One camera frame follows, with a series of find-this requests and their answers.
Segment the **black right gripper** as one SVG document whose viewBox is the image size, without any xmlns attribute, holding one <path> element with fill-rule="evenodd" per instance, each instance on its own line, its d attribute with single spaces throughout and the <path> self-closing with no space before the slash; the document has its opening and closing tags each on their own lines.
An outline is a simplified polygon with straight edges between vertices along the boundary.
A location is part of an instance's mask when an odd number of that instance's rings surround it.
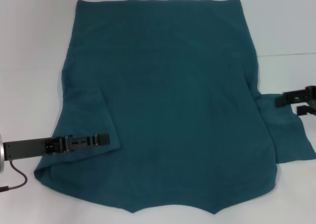
<svg viewBox="0 0 316 224">
<path fill-rule="evenodd" d="M 316 115 L 316 86 L 307 86 L 306 89 L 284 92 L 275 99 L 277 108 L 287 105 L 307 102 L 309 106 L 297 107 L 297 115 Z"/>
</svg>

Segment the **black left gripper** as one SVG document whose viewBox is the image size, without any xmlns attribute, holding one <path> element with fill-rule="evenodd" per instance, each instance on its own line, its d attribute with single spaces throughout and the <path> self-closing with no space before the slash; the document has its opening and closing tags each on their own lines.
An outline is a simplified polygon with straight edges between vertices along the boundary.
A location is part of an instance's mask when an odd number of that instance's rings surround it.
<svg viewBox="0 0 316 224">
<path fill-rule="evenodd" d="M 53 153 L 74 152 L 110 144 L 109 134 L 94 134 L 86 137 L 66 136 L 5 142 L 4 159 L 17 160 L 44 156 Z"/>
</svg>

